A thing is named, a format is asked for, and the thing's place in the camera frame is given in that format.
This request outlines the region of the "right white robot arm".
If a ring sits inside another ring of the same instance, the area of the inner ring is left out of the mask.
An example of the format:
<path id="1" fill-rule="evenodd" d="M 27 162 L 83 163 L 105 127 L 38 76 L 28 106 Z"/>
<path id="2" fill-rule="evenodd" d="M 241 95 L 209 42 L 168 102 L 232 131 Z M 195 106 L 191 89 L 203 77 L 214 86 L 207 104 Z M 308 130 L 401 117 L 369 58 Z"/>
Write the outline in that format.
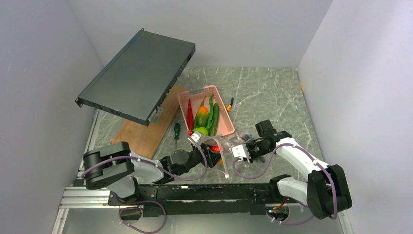
<path id="1" fill-rule="evenodd" d="M 290 175 L 270 179 L 268 195 L 274 202 L 292 198 L 306 205 L 318 219 L 335 218 L 352 207 L 345 172 L 339 165 L 329 165 L 301 147 L 286 131 L 276 131 L 269 120 L 255 125 L 259 139 L 244 143 L 234 156 L 248 162 L 266 155 L 277 155 L 289 162 L 306 179 Z"/>

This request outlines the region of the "green fake apple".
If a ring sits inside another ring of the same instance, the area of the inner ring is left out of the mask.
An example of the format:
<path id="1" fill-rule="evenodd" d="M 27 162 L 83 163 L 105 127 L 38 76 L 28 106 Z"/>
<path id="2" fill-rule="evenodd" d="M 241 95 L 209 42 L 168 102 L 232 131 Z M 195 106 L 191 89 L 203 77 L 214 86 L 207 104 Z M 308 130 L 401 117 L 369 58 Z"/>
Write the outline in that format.
<path id="1" fill-rule="evenodd" d="M 209 136 L 209 130 L 206 127 L 197 127 L 193 129 L 193 132 L 198 131 L 199 133 L 205 135 L 205 136 Z"/>

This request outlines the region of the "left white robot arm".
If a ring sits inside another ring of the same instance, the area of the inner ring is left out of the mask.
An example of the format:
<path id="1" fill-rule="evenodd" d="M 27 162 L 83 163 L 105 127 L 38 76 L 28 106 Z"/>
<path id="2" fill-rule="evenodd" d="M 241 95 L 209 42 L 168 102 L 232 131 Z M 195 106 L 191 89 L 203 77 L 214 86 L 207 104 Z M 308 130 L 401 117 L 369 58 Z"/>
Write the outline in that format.
<path id="1" fill-rule="evenodd" d="M 202 164 L 213 168 L 222 158 L 219 147 L 201 144 L 190 152 L 178 150 L 161 160 L 152 160 L 133 152 L 127 142 L 119 142 L 86 152 L 81 177 L 89 190 L 107 188 L 125 203 L 135 204 L 140 198 L 137 179 L 166 184 Z"/>

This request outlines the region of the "dark green fake cucumber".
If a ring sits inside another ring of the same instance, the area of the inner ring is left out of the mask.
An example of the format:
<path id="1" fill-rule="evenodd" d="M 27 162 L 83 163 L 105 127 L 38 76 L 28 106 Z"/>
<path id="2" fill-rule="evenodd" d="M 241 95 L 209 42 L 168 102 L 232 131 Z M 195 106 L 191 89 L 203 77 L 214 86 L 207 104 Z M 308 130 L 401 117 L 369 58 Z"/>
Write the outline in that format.
<path id="1" fill-rule="evenodd" d="M 218 127 L 218 121 L 219 121 L 219 112 L 220 112 L 218 103 L 215 103 L 213 107 L 214 107 L 214 112 L 213 112 L 213 117 L 212 117 L 211 128 L 209 130 L 210 136 L 214 136 L 216 134 L 217 127 Z"/>

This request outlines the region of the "orange fake fruit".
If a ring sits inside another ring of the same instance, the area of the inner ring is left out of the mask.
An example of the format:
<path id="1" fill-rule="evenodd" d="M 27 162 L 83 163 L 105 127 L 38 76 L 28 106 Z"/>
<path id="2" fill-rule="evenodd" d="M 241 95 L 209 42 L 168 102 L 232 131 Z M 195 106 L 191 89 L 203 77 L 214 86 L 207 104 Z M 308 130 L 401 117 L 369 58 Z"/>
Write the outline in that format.
<path id="1" fill-rule="evenodd" d="M 200 106 L 195 116 L 196 127 L 206 127 L 208 123 L 209 112 L 205 106 Z"/>

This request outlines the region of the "clear zip top bag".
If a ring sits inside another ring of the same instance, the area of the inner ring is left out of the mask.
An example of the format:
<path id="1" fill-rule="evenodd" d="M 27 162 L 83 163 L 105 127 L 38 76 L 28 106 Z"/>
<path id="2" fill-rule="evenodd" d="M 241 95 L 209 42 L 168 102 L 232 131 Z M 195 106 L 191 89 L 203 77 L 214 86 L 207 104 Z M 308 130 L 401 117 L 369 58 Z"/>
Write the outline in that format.
<path id="1" fill-rule="evenodd" d="M 221 153 L 222 156 L 222 164 L 217 164 L 213 167 L 214 170 L 224 174 L 225 179 L 230 179 L 231 174 L 233 173 L 233 162 L 242 162 L 246 161 L 247 164 L 251 162 L 249 159 L 247 160 L 238 160 L 236 159 L 232 152 L 231 148 L 240 144 L 247 144 L 254 140 L 254 137 L 249 133 L 237 133 L 234 132 L 227 136 L 207 136 L 204 144 L 211 145 L 211 146 L 220 146 L 225 151 Z"/>

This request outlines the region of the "red fake chili pepper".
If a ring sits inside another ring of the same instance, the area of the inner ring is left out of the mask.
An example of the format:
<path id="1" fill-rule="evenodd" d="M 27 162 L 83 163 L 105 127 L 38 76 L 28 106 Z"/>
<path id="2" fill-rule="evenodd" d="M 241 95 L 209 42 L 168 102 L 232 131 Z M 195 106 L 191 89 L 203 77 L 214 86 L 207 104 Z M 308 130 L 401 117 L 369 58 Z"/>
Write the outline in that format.
<path id="1" fill-rule="evenodd" d="M 188 100 L 187 107 L 187 126 L 189 130 L 192 130 L 194 128 L 194 117 L 190 99 Z"/>

